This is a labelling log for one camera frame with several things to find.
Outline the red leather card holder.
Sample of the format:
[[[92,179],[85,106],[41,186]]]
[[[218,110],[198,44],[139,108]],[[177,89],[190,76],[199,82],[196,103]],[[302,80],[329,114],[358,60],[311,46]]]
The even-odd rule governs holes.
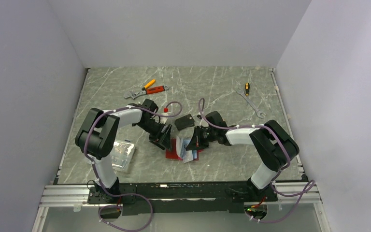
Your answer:
[[[183,163],[199,160],[199,150],[186,150],[191,142],[190,139],[171,139],[171,150],[166,150],[165,158],[181,160]]]

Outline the silver credit card stack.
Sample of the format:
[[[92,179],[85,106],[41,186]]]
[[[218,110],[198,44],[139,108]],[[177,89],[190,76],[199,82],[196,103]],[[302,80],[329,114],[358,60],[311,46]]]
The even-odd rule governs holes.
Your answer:
[[[183,163],[188,163],[198,159],[198,152],[196,150],[186,150],[186,147],[190,142],[190,139],[176,137],[176,155]]]

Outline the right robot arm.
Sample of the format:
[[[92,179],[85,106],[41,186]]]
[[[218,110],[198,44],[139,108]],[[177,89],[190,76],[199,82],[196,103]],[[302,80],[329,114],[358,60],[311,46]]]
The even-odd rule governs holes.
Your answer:
[[[247,195],[253,201],[265,195],[270,183],[300,152],[297,143],[275,120],[261,125],[228,127],[217,111],[202,119],[208,126],[194,128],[186,150],[204,150],[214,141],[226,146],[253,145],[256,148],[261,164],[247,181]]]

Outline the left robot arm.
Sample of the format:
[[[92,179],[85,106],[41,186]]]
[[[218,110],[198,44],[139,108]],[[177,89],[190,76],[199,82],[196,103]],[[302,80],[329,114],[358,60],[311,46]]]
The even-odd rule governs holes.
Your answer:
[[[112,167],[111,152],[118,129],[138,126],[149,134],[149,141],[162,150],[171,150],[171,124],[155,121],[163,118],[158,106],[146,99],[143,104],[128,104],[116,110],[91,108],[76,137],[75,144],[90,161],[96,176],[95,183],[102,188],[100,196],[113,203],[119,198],[119,179]]]

